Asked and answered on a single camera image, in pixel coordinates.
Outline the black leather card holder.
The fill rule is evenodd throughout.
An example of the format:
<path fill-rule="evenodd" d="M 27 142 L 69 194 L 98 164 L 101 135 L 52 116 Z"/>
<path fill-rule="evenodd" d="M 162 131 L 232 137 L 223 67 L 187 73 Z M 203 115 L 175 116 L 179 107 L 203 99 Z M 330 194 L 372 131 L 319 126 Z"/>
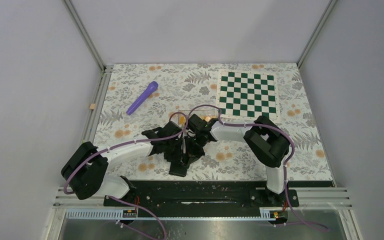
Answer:
<path fill-rule="evenodd" d="M 185 177 L 190 165 L 198 161 L 200 158 L 200 156 L 184 155 L 179 159 L 169 161 L 169 174 L 178 177 Z"/>

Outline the clear box of cards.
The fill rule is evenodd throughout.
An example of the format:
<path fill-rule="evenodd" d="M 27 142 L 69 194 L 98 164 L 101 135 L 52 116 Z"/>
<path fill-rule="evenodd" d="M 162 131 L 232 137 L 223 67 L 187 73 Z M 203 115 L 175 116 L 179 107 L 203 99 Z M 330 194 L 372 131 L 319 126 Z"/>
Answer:
<path fill-rule="evenodd" d="M 197 108 L 190 114 L 190 116 L 192 116 L 193 114 L 199 116 L 202 120 L 205 120 L 207 122 L 210 119 L 218 118 L 218 110 L 215 108 Z M 172 120 L 180 127 L 183 127 L 183 125 L 186 123 L 186 117 L 182 114 L 176 114 L 172 117 Z"/>

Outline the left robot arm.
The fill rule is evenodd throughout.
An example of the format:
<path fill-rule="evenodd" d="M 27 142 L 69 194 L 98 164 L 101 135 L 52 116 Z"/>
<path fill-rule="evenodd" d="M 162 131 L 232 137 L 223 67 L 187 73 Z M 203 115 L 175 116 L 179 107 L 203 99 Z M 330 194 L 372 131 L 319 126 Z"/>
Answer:
<path fill-rule="evenodd" d="M 182 129 L 170 121 L 164 127 L 146 130 L 138 138 L 114 146 L 82 143 L 61 170 L 65 179 L 63 192 L 74 194 L 79 200 L 103 195 L 115 197 L 124 206 L 132 204 L 135 192 L 128 180 L 110 175 L 109 170 L 130 160 L 163 153 L 181 132 Z"/>

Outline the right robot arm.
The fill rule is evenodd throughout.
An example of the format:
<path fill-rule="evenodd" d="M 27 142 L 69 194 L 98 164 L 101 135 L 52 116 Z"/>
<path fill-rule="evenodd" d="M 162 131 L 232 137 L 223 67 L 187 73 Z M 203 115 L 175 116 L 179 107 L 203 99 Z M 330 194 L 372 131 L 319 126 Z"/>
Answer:
<path fill-rule="evenodd" d="M 266 167 L 267 201 L 279 206 L 287 199 L 282 164 L 292 144 L 268 117 L 262 115 L 252 123 L 221 123 L 217 118 L 206 121 L 193 114 L 187 128 L 194 136 L 183 138 L 184 165 L 188 166 L 204 156 L 204 147 L 210 142 L 245 143 Z"/>

